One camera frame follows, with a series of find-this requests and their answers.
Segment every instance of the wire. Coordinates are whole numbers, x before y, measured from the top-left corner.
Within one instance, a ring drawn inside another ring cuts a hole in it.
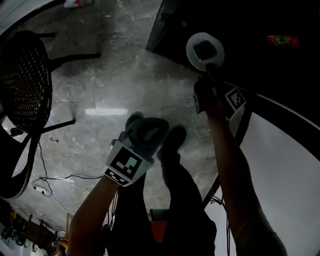
[[[114,215],[113,215],[114,205],[115,205],[115,198],[113,198],[113,200],[112,200],[110,229],[112,229],[112,226],[114,225]]]
[[[116,191],[114,198],[113,198],[114,204],[112,203],[112,211],[111,211],[111,225],[110,228],[112,229],[112,227],[114,226],[114,217],[116,214],[116,209],[118,206],[118,201],[119,201],[119,190]]]
[[[95,177],[95,176],[90,176],[90,175],[86,175],[86,174],[72,174],[72,175],[69,175],[68,177],[55,177],[55,178],[50,178],[48,177],[48,172],[47,172],[47,168],[46,168],[46,164],[45,164],[45,160],[44,160],[44,157],[42,155],[42,147],[40,145],[40,142],[38,143],[39,144],[39,147],[40,147],[40,156],[41,156],[41,159],[42,159],[42,163],[43,163],[43,168],[44,168],[44,172],[45,172],[45,177],[39,177],[38,179],[34,180],[31,184],[33,186],[33,188],[36,188],[34,186],[34,183],[37,182],[37,181],[44,181],[47,183],[49,189],[50,189],[50,195],[46,195],[43,191],[42,191],[42,194],[47,197],[47,198],[53,198],[55,201],[57,201],[62,207],[63,209],[69,213],[69,211],[64,207],[64,205],[59,202],[54,196],[53,196],[53,190],[52,188],[50,187],[50,184],[48,182],[48,180],[58,180],[58,181],[63,181],[63,180],[66,180],[70,177],[78,177],[78,178],[81,178],[81,179],[84,179],[84,180],[95,180],[95,179],[100,179],[102,178],[103,176],[99,176],[99,177]]]
[[[66,211],[68,214],[70,214],[70,212],[64,207],[64,205],[63,205],[62,203],[60,203],[52,194],[51,194],[51,196],[52,196],[52,198],[53,198],[54,200],[56,200],[56,201],[63,207],[63,209],[65,209],[65,211]]]
[[[25,213],[28,217],[30,216],[30,214],[28,214],[26,211],[24,211],[16,202],[10,201],[10,203],[13,203],[13,204],[15,204],[15,205],[17,206],[16,209],[13,209],[14,211],[21,210],[21,211],[22,211],[23,213]],[[62,231],[65,231],[65,230],[64,230],[65,226],[62,226],[62,225],[57,224],[57,223],[55,223],[55,222],[51,222],[51,221],[45,220],[45,219],[43,219],[42,217],[38,217],[38,216],[36,216],[36,215],[34,215],[34,214],[32,214],[32,218],[37,218],[38,220],[42,220],[42,221],[44,221],[45,223],[50,223],[50,224],[54,224],[54,225],[56,225],[56,226],[62,227],[63,229],[61,229],[61,230],[62,230]]]
[[[222,198],[218,198],[215,195],[210,199],[210,204],[218,203],[219,205],[223,206],[225,213],[227,214],[226,205],[223,202],[224,196],[222,195]],[[226,251],[227,255],[230,256],[230,226],[229,226],[229,220],[228,216],[226,216]]]

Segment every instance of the shoe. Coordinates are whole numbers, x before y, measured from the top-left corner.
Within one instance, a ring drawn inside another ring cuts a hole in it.
[[[136,111],[134,112],[132,115],[130,115],[130,117],[128,118],[128,120],[126,121],[125,123],[125,130],[128,129],[128,127],[134,122],[136,121],[137,119],[141,119],[141,118],[144,118],[144,115],[139,112],[139,111]]]
[[[162,148],[156,154],[158,159],[162,162],[164,157],[172,156],[177,153],[178,149],[185,142],[187,131],[183,126],[176,126],[169,131],[166,136]]]

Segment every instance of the red object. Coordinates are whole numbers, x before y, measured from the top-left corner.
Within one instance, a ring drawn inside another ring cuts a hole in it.
[[[295,35],[267,35],[266,39],[275,47],[299,48],[298,38]]]
[[[52,142],[56,142],[56,143],[58,143],[58,142],[59,142],[59,140],[57,140],[57,139],[53,139],[53,138],[51,138],[51,137],[50,137],[50,141],[52,141]]]
[[[164,241],[164,234],[167,228],[166,220],[151,221],[151,229],[153,237],[157,243],[162,243]]]

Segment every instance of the black chair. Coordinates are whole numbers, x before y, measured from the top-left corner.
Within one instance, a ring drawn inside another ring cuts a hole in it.
[[[36,34],[21,31],[15,34],[0,55],[0,101],[4,113],[16,126],[11,136],[0,127],[0,198],[14,199],[26,189],[41,134],[72,125],[76,120],[45,127],[52,103],[51,72],[63,63],[99,58],[101,54],[76,54],[49,59],[40,37],[54,33]],[[27,133],[22,143],[13,136]],[[28,141],[30,148],[23,171],[13,176],[19,158]]]

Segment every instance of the white object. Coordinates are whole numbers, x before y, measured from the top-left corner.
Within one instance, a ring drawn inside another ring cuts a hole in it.
[[[64,3],[65,8],[75,8],[83,6],[82,0],[66,0]]]
[[[123,187],[136,182],[152,163],[136,154],[120,141],[116,141],[103,168],[103,173]]]
[[[320,162],[292,137],[255,113],[240,148],[250,166],[263,212],[287,254],[318,255]],[[221,189],[215,195],[221,198]],[[215,255],[227,256],[225,210],[209,203],[205,212],[217,228]],[[230,255],[236,254],[231,237]]]
[[[4,0],[0,3],[0,35],[15,22],[52,0]]]
[[[36,191],[39,191],[41,194],[44,194],[46,196],[50,196],[50,193],[49,191],[43,187],[43,186],[40,186],[40,185],[34,185],[33,188],[36,190]]]
[[[200,60],[196,55],[194,46],[204,41],[209,41],[214,46],[217,54],[212,58]],[[205,72],[207,71],[207,64],[212,63],[217,68],[220,68],[225,61],[225,49],[222,43],[218,39],[204,32],[194,34],[190,37],[186,43],[186,55],[192,65],[194,65],[198,70]]]

